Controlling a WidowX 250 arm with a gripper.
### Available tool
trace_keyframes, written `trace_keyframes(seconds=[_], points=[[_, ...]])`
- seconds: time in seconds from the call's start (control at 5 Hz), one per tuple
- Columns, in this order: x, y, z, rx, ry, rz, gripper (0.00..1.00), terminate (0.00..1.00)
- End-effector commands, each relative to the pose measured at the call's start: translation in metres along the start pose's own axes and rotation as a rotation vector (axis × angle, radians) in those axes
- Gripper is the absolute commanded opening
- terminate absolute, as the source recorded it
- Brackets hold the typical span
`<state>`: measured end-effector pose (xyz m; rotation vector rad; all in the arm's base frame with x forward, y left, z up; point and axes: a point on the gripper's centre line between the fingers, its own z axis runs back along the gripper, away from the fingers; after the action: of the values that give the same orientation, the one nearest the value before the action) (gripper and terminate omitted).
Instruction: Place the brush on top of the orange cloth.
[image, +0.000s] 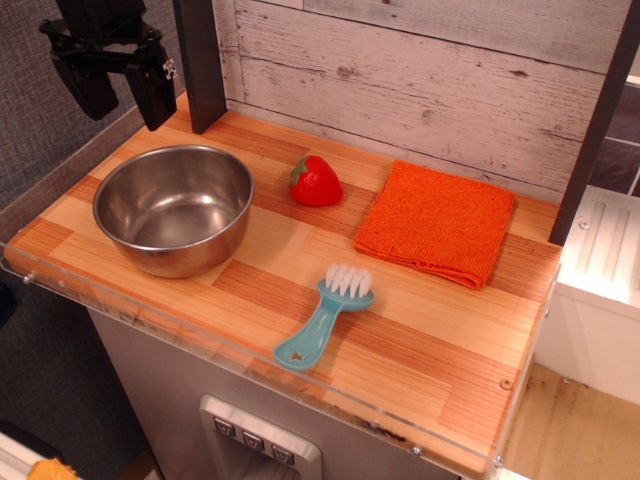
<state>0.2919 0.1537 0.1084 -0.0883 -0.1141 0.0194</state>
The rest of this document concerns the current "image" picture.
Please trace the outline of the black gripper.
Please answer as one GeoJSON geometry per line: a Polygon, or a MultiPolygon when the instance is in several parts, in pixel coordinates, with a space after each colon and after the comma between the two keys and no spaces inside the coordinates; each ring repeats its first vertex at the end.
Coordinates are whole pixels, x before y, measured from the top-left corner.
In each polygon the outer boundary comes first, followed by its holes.
{"type": "Polygon", "coordinates": [[[98,121],[118,105],[107,72],[123,73],[149,131],[177,109],[174,61],[162,34],[143,20],[142,1],[59,1],[60,19],[45,19],[39,31],[51,44],[61,80],[81,110],[98,121]]]}

